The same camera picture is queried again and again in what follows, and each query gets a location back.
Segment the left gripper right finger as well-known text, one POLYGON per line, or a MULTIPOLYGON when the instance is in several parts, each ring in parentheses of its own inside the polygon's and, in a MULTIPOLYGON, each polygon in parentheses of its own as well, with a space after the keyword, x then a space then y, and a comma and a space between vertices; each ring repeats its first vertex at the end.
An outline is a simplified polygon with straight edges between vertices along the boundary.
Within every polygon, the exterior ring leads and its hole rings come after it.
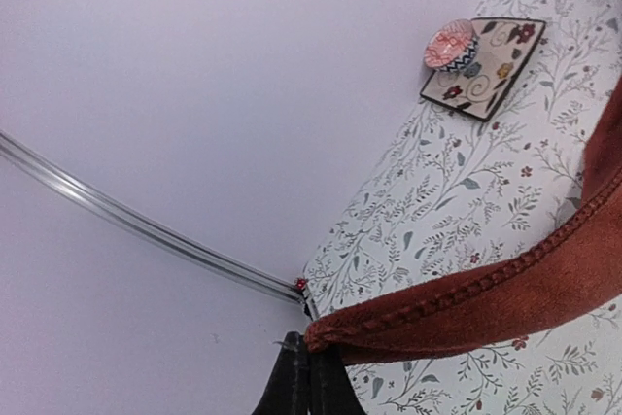
POLYGON ((312 415, 364 415, 339 350, 330 346, 311 353, 310 413, 312 415))

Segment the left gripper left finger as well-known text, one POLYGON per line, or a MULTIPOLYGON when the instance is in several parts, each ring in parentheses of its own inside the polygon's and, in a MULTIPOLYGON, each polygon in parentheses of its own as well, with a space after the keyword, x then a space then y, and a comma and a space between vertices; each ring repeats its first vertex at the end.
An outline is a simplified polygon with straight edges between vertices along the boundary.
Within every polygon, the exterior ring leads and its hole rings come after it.
POLYGON ((252 415, 306 415, 310 408, 310 359, 303 337, 290 331, 282 341, 266 387, 252 415))

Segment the dark red towel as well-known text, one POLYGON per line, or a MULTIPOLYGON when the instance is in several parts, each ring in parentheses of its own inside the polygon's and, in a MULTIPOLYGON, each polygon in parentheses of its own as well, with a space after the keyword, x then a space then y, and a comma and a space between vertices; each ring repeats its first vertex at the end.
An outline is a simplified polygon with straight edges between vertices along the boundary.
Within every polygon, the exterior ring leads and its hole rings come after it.
POLYGON ((445 358, 552 329, 621 295, 621 90, 584 149, 579 209, 514 259, 338 310, 304 335, 346 364, 445 358))

